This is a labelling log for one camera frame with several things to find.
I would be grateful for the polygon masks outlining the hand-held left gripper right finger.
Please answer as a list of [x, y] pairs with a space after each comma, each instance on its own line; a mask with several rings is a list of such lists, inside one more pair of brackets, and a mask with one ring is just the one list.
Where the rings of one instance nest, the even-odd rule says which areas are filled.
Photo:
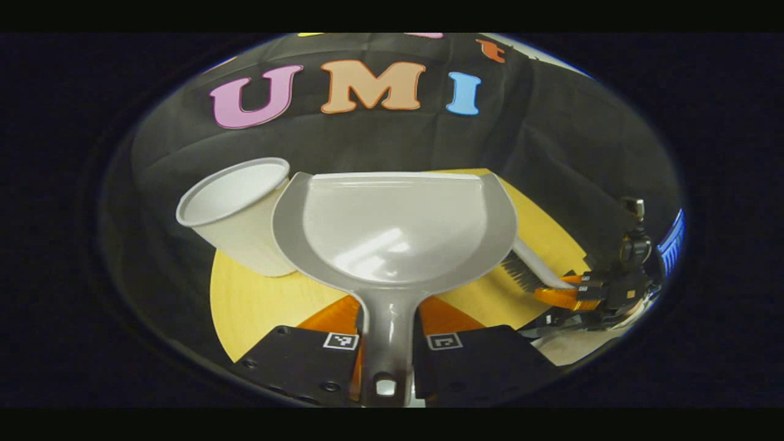
[[414, 337], [413, 389], [427, 407], [496, 407], [563, 373], [511, 326], [485, 326], [438, 298], [418, 307]]

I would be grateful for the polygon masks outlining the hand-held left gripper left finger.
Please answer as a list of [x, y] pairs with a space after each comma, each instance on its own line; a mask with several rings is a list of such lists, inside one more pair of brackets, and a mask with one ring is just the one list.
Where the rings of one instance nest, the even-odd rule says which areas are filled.
[[356, 407], [361, 306], [345, 296], [298, 326], [275, 326], [235, 362], [235, 375], [269, 393], [319, 407]]

